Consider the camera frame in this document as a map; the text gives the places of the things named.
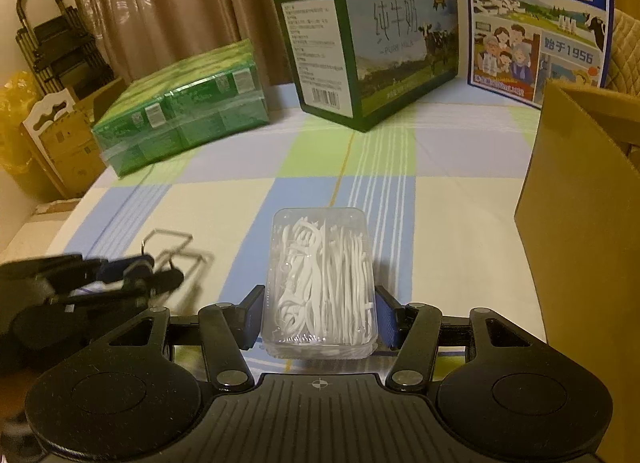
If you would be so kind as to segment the metal wire clip frame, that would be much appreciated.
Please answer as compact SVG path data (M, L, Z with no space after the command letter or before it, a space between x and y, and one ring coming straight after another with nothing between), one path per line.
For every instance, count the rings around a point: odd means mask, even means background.
M191 262L191 266L183 272L184 282L189 282L191 289L201 287L213 257L192 247L193 235L179 230L154 228L143 237L140 243L142 254L150 254L149 246L156 238L162 238L164 247L160 253L152 254L155 261L154 270L175 268L176 258L186 259Z

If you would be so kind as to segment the clear floss pick box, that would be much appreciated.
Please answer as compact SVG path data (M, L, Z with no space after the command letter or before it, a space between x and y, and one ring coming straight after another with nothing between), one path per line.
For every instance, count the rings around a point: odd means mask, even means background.
M378 344L371 240L355 208L273 217L262 344L279 359L358 360Z

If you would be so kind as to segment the flattened cardboard pieces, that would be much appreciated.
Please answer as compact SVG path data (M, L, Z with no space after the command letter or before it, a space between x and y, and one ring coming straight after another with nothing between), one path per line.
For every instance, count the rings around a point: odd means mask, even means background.
M80 100L69 88L47 94L20 124L30 152L63 198L83 196L105 170L92 127L126 87L118 78Z

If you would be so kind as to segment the plaid tablecloth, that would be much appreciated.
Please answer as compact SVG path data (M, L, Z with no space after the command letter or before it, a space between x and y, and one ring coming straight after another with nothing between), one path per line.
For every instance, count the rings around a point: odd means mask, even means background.
M304 113L291 85L270 102L267 126L125 178L104 172L80 201L32 215L2 258L160 255L192 235L177 259L186 283L168 301L186 315L266 280L278 211L356 208L375 281L399 301L448 316L488 307L544 335L514 224L536 110L458 79L361 134Z

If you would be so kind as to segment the green wrapped drink pack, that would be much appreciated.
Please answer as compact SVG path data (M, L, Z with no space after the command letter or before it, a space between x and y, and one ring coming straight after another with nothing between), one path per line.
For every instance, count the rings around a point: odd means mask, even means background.
M244 40L132 82L92 132L102 160L122 177L268 123L254 47Z

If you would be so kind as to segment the yellow plastic bag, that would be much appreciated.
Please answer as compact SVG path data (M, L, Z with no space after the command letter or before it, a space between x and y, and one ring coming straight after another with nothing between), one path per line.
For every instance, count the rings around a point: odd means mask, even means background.
M36 79L28 71L15 72L1 86L1 166L11 175L24 175L32 166L34 157L20 128L39 100Z

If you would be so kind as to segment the brown cardboard box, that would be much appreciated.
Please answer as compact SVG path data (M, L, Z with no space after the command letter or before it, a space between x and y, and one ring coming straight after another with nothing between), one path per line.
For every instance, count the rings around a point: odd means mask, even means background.
M639 100L552 81L514 220L549 344L608 387L598 454L639 458Z

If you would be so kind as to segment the green white milk carton box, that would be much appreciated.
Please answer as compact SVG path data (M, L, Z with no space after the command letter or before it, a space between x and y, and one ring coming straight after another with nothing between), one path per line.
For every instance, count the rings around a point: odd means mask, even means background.
M367 132L459 69L457 0L273 0L300 108Z

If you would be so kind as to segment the beige quilted cushion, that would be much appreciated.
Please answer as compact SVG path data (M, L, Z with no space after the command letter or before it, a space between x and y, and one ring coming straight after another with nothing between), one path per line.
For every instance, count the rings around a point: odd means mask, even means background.
M631 96L640 94L640 21L615 9L610 63L604 87Z

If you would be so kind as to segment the blue white milk carton box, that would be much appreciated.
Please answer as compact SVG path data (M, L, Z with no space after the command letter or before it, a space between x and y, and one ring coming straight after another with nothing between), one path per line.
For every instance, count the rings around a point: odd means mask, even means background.
M544 86L601 87L614 0L468 0L470 85L538 108Z

